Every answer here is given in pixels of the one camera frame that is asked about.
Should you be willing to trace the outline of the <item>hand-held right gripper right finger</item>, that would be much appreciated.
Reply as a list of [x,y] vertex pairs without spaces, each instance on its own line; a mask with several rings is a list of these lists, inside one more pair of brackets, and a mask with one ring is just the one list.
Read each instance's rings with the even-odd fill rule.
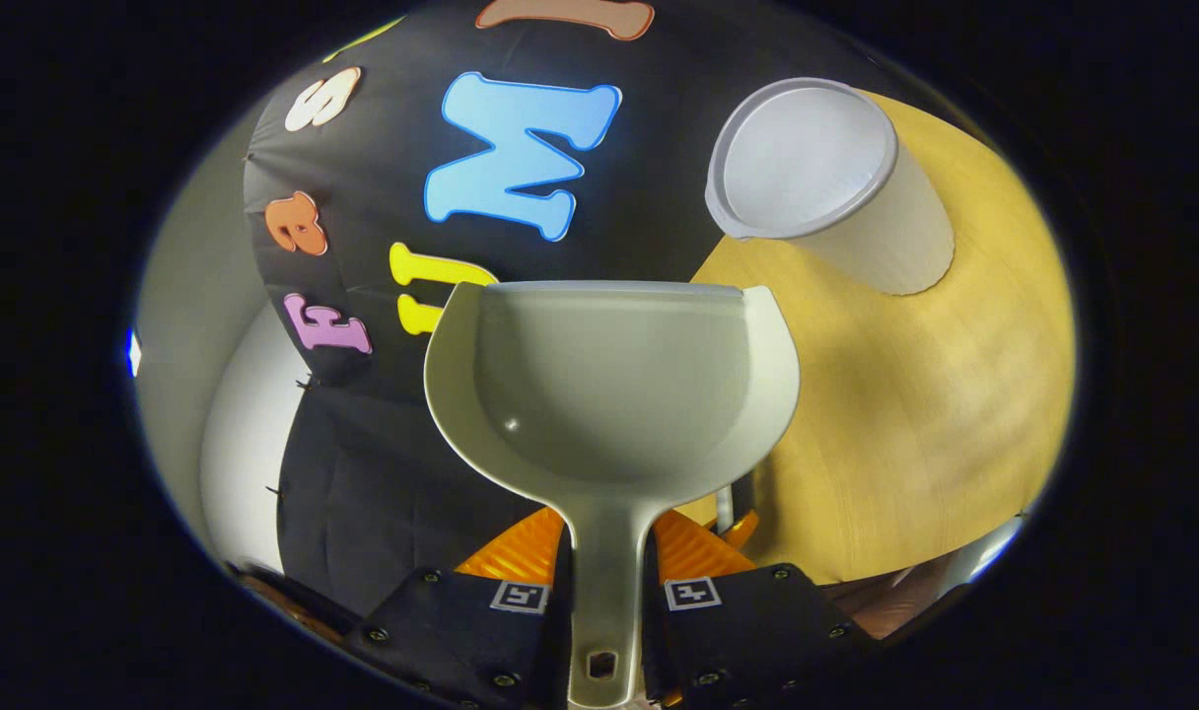
[[793,562],[757,566],[670,511],[653,522],[643,664],[655,709],[835,709],[878,640]]

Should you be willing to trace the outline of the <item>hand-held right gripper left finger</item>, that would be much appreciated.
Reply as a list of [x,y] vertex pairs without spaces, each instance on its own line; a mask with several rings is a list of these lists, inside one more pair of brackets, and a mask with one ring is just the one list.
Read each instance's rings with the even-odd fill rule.
[[348,633],[348,651],[448,709],[564,709],[564,518],[524,517],[456,568],[418,566]]

